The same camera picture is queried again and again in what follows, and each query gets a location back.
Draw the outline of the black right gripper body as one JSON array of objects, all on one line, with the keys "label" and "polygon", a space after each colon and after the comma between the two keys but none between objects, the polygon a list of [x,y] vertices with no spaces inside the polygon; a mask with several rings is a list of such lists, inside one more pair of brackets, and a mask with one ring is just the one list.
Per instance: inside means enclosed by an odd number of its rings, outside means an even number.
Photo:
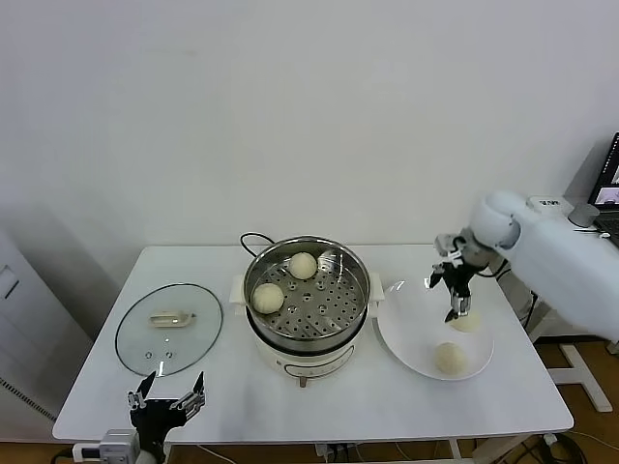
[{"label": "black right gripper body", "polygon": [[470,296],[469,282],[476,275],[477,268],[462,259],[455,261],[443,261],[443,280],[456,296]]}]

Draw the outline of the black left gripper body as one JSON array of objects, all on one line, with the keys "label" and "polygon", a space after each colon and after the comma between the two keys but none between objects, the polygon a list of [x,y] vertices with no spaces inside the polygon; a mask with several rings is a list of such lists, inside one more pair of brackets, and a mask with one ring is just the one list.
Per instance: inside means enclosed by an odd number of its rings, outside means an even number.
[{"label": "black left gripper body", "polygon": [[174,428],[183,427],[190,419],[184,413],[171,410],[177,399],[146,399],[146,407],[130,410],[130,419],[141,444],[162,444]]}]

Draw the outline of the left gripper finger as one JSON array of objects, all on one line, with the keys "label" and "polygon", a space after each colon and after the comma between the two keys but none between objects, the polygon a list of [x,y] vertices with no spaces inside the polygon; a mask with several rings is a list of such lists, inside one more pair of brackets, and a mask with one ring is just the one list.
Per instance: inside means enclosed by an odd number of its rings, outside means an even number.
[{"label": "left gripper finger", "polygon": [[192,390],[174,401],[170,405],[170,409],[180,411],[184,413],[186,417],[193,417],[205,405],[205,401],[204,372],[201,372]]},{"label": "left gripper finger", "polygon": [[135,391],[128,392],[128,404],[131,411],[143,409],[146,407],[146,398],[154,383],[156,376],[156,371],[151,372],[140,382]]}]

